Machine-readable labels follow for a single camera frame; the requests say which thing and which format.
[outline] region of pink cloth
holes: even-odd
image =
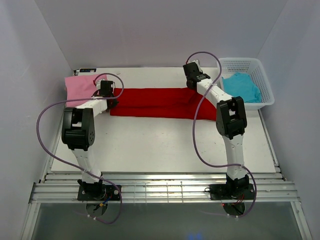
[[[90,98],[97,90],[94,85],[94,80],[98,76],[95,75],[82,75],[82,76],[69,76],[65,77],[65,86],[67,89],[67,100],[71,99],[84,99]],[[107,76],[101,76],[101,79],[107,79]],[[87,101],[71,101],[67,102],[67,107],[76,107],[84,104]]]

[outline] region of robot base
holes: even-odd
[[[252,184],[236,192],[231,192],[227,184],[210,184],[207,192],[210,193],[211,200],[236,200],[242,195],[244,195],[243,200],[253,200],[255,197],[255,190]]]
[[[121,191],[122,186],[117,185],[117,187]],[[101,196],[101,198],[100,197],[92,197],[88,193],[85,193],[84,188],[82,186],[79,186],[77,200],[78,201],[103,201],[103,200],[105,200],[104,196],[106,193],[107,197],[110,198],[109,201],[120,201],[119,192],[114,186],[102,184],[102,191],[103,191],[103,195]]]

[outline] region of glass panel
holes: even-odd
[[[118,204],[109,204],[102,218],[110,221]],[[257,202],[244,218],[204,214],[224,213],[220,203],[124,204],[118,221],[105,225],[86,214],[85,203],[43,203],[33,240],[212,240],[302,239],[290,202]]]

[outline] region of red cloth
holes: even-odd
[[[117,96],[121,88],[114,90]],[[125,88],[112,116],[193,119],[201,95],[189,88]],[[205,99],[197,119],[216,120],[216,108]]]

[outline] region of blue cloth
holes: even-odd
[[[222,78],[222,82],[227,94],[240,96],[245,103],[261,103],[261,92],[248,74],[236,72],[229,78]]]

